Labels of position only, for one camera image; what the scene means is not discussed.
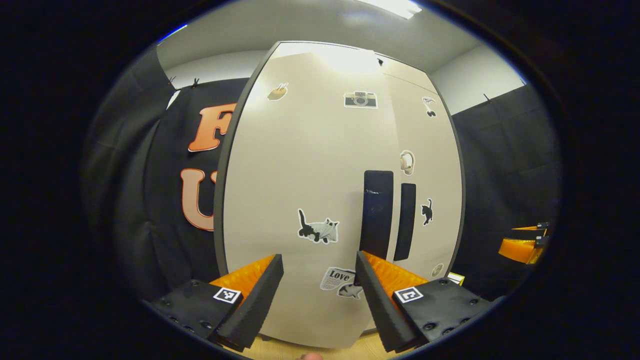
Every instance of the bird sticker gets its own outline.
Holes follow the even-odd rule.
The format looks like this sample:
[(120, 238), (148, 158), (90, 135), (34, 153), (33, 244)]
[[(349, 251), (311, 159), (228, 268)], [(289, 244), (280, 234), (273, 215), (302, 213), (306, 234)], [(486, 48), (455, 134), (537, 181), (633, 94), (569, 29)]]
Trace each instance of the bird sticker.
[(435, 100), (433, 100), (432, 98), (428, 97), (428, 96), (424, 96), (422, 97), (422, 103), (424, 104), (424, 106), (427, 108), (427, 115), (429, 115), (429, 117), (435, 117), (436, 116), (436, 112), (433, 111), (430, 107), (429, 104), (430, 103), (436, 103)]

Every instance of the orange letter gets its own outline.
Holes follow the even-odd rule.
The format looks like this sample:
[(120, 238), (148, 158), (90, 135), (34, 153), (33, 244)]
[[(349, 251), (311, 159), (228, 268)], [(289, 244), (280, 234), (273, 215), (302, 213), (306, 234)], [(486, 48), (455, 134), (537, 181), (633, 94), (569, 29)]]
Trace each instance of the orange letter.
[[(211, 181), (216, 183), (217, 171), (211, 174)], [(213, 214), (206, 217), (198, 208), (198, 193), (200, 182), (204, 179), (204, 172), (196, 168), (186, 168), (180, 173), (182, 178), (182, 212), (191, 225), (208, 231), (213, 231)]]
[(220, 135), (227, 133), (231, 113), (236, 109), (236, 104), (211, 106), (200, 110), (202, 119), (196, 133), (196, 139), (189, 144), (189, 151), (212, 150), (220, 145), (216, 139), (216, 129), (220, 129)]

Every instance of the black foam pad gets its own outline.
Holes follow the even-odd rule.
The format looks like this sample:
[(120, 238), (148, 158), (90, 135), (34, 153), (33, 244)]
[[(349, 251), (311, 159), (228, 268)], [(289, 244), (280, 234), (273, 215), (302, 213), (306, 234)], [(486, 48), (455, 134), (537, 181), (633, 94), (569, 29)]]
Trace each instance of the black foam pad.
[(420, 333), (412, 329), (410, 323), (391, 302), (362, 251), (358, 251), (356, 256), (356, 274), (362, 284), (385, 351), (401, 352), (412, 347)]
[(243, 304), (218, 330), (218, 341), (237, 351), (250, 348), (258, 335), (284, 274), (282, 255), (277, 254)]

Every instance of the wooden floor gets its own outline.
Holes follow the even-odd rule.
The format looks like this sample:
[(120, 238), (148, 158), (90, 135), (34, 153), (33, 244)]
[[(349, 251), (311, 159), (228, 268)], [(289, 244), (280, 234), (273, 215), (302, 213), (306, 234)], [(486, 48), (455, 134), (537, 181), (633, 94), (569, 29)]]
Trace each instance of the wooden floor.
[(306, 347), (294, 343), (288, 343), (278, 339), (264, 341), (261, 335), (253, 342), (251, 348), (243, 352), (226, 348), (242, 356), (257, 360), (295, 360), (307, 352), (315, 352), (322, 355), (323, 360), (354, 360), (354, 359), (392, 359), (397, 354), (394, 351), (386, 352), (382, 347), (380, 335), (377, 332), (361, 336), (350, 348), (327, 349)]

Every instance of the black curtain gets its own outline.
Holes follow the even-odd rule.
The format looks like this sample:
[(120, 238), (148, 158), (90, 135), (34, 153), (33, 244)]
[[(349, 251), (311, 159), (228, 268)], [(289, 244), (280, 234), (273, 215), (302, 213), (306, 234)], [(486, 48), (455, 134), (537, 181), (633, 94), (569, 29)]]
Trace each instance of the black curtain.
[(553, 222), (559, 210), (559, 147), (530, 85), (452, 116), (466, 182), (465, 222), (451, 269), (464, 287), (493, 300), (531, 270), (498, 254), (510, 229)]
[[(150, 239), (139, 229), (146, 225), (141, 191), (135, 188), (142, 178), (135, 169), (144, 164), (150, 134), (174, 93), (155, 47), (150, 48), (113, 85), (84, 143), (81, 195), (93, 241), (113, 276), (119, 278), (124, 269), (126, 283), (140, 295), (167, 289)], [(130, 206), (122, 206), (123, 197), (130, 199)], [(144, 268), (146, 274), (137, 274), (135, 268)]]

